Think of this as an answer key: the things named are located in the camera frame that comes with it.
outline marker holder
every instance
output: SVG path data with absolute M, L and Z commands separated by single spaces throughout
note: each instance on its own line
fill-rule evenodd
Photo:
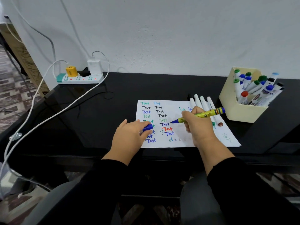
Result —
M 234 71 L 236 69 L 239 69 L 241 74 L 251 72 L 251 82 L 254 80 L 258 80 L 258 78 L 261 76 L 261 71 L 258 69 L 232 67 L 230 74 L 227 77 L 227 80 L 219 95 L 219 99 L 222 103 L 222 106 L 225 108 L 226 116 L 229 120 L 254 123 L 268 107 L 250 106 L 237 103 L 237 99 L 235 96 L 235 87 L 233 83 Z M 248 95 L 247 100 L 251 101 L 254 97 L 254 95 Z

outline black long-sleeve shirt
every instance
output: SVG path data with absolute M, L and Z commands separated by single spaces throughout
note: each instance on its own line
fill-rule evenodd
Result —
M 110 224 L 127 172 L 122 162 L 101 160 L 39 225 Z M 297 224 L 300 220 L 300 211 L 240 159 L 223 160 L 207 180 L 228 224 Z

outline yellow plug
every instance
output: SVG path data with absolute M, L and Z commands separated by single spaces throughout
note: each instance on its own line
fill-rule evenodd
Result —
M 78 72 L 75 66 L 68 66 L 66 68 L 66 72 L 68 74 L 69 77 L 75 77 L 78 76 Z

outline extension socket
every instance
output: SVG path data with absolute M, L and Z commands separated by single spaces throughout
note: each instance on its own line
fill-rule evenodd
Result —
M 56 77 L 56 81 L 58 84 L 99 84 L 103 78 L 103 74 L 69 77 L 66 73 L 61 73 Z

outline sheet of paper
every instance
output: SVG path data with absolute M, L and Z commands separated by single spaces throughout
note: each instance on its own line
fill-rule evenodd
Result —
M 170 124 L 171 121 L 182 117 L 183 110 L 192 110 L 189 101 L 138 100 L 136 119 L 150 121 L 154 126 L 153 133 L 147 137 L 142 148 L 194 147 L 192 135 L 186 132 L 183 123 Z M 222 127 L 216 125 L 213 128 L 217 138 L 226 147 L 241 145 L 224 120 Z

